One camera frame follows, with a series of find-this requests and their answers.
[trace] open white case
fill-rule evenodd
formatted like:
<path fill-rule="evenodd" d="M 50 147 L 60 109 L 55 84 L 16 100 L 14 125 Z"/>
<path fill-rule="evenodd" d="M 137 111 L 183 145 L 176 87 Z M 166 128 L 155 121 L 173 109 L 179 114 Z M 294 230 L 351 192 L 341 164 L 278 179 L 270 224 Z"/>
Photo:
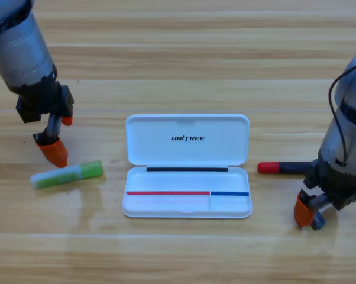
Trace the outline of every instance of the open white case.
<path fill-rule="evenodd" d="M 123 212 L 138 218 L 245 218 L 249 120 L 241 114 L 140 114 L 126 121 Z"/>

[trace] glue stick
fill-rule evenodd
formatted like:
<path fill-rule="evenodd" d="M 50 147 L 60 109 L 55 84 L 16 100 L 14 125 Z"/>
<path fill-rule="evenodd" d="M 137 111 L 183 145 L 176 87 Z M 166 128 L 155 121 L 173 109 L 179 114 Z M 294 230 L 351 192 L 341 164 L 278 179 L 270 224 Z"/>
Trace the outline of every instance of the glue stick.
<path fill-rule="evenodd" d="M 95 161 L 77 164 L 63 169 L 51 170 L 49 172 L 37 173 L 36 175 L 31 176 L 31 183 L 34 188 L 40 189 L 102 175 L 102 162 Z"/>

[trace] black cable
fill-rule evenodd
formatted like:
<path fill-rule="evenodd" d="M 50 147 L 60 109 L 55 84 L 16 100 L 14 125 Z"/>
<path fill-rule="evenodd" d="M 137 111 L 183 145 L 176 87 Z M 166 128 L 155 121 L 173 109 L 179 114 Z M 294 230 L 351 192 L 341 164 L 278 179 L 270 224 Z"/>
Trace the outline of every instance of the black cable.
<path fill-rule="evenodd" d="M 332 91 L 334 86 L 337 84 L 338 81 L 340 81 L 343 77 L 345 77 L 347 74 L 353 72 L 356 69 L 356 65 L 353 66 L 352 68 L 346 70 L 343 74 L 339 75 L 332 83 L 331 87 L 329 88 L 329 106 L 331 107 L 331 111 L 334 117 L 334 121 L 336 122 L 336 125 L 338 127 L 339 135 L 341 136 L 341 141 L 342 141 L 342 148 L 344 149 L 344 159 L 342 161 L 341 166 L 346 166 L 346 160 L 347 160 L 347 153 L 346 153 L 346 143 L 345 143 L 345 137 L 344 133 L 342 132 L 341 125 L 338 121 L 338 118 L 336 116 L 336 112 L 334 111 L 333 103 L 332 103 Z"/>

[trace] red marker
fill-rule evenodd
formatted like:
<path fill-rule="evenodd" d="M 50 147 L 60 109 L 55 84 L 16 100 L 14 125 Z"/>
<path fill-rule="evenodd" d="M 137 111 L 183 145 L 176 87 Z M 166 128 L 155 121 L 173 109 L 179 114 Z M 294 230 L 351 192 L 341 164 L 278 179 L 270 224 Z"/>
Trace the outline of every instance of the red marker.
<path fill-rule="evenodd" d="M 258 164 L 260 173 L 305 174 L 310 162 L 262 162 Z"/>

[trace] wooden table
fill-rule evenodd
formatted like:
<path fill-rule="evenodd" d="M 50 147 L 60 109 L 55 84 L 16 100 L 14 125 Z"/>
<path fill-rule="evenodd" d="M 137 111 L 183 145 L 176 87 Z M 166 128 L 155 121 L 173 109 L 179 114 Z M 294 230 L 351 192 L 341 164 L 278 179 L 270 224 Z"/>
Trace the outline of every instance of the wooden table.
<path fill-rule="evenodd" d="M 35 16 L 76 100 L 69 164 L 104 178 L 35 191 L 54 169 L 0 78 L 0 284 L 356 283 L 356 203 L 298 230 L 301 176 L 258 162 L 316 158 L 327 91 L 356 53 L 356 0 L 38 0 Z M 122 213 L 124 121 L 135 113 L 242 113 L 251 121 L 245 220 Z"/>

